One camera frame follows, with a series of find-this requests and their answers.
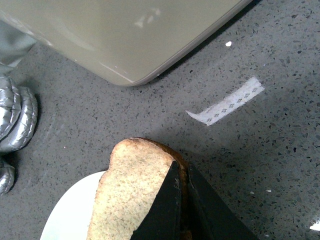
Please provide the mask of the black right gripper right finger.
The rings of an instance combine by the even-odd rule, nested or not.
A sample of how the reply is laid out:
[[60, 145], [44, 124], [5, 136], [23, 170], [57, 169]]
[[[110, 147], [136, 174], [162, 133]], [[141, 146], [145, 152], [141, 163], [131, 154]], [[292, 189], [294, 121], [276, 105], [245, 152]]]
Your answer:
[[189, 223], [194, 240], [256, 240], [219, 197], [212, 186], [190, 164], [188, 168]]

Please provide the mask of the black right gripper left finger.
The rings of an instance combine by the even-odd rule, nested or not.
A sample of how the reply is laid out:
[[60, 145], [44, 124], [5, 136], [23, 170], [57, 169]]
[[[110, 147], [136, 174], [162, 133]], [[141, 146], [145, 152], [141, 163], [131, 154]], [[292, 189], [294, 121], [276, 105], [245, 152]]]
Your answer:
[[178, 240], [180, 238], [182, 188], [179, 166], [174, 161], [153, 204], [132, 240]]

